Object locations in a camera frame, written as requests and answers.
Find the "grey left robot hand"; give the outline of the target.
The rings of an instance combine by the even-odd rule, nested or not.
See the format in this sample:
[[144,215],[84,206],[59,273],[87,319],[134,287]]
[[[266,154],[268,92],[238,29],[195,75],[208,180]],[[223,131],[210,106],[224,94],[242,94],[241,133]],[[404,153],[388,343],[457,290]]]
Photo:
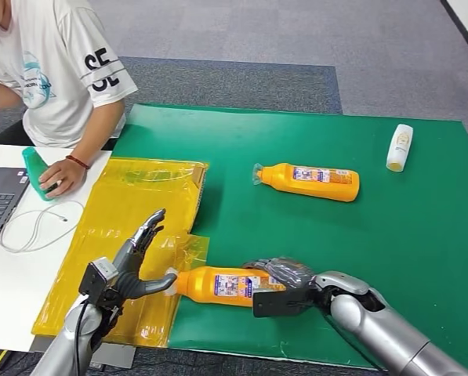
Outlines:
[[142,280],[140,277],[146,251],[163,229],[160,223],[164,217],[164,208],[152,213],[117,252],[113,264],[118,276],[114,289],[123,300],[135,300],[164,291],[177,280],[175,273],[167,273],[157,280]]

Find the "person's left hand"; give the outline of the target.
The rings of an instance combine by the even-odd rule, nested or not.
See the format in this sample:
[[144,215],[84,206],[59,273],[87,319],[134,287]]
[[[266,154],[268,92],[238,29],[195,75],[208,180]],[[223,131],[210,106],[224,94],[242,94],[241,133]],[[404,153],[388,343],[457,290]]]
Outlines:
[[39,177],[40,189],[48,198],[60,197],[81,184],[86,173],[86,168],[75,161],[57,161]]

